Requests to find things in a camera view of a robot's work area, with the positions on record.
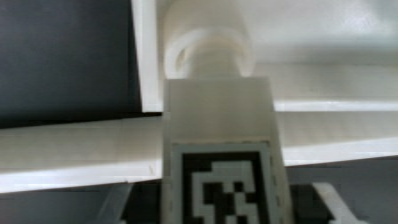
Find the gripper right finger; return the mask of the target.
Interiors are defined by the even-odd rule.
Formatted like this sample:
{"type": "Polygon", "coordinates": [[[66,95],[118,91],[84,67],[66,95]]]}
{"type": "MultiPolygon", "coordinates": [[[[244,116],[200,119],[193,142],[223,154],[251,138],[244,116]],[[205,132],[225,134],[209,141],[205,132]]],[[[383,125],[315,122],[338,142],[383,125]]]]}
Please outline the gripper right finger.
{"type": "Polygon", "coordinates": [[[356,217],[333,184],[317,182],[313,187],[333,214],[333,219],[328,224],[370,224],[356,217]]]}

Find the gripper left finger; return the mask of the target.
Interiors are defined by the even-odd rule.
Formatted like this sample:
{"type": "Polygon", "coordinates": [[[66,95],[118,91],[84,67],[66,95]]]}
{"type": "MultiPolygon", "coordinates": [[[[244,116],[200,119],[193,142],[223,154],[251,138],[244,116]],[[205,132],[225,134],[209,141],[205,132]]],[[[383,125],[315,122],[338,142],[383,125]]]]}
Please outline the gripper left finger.
{"type": "Polygon", "coordinates": [[[129,203],[132,184],[114,185],[97,215],[95,224],[120,224],[129,203]]]}

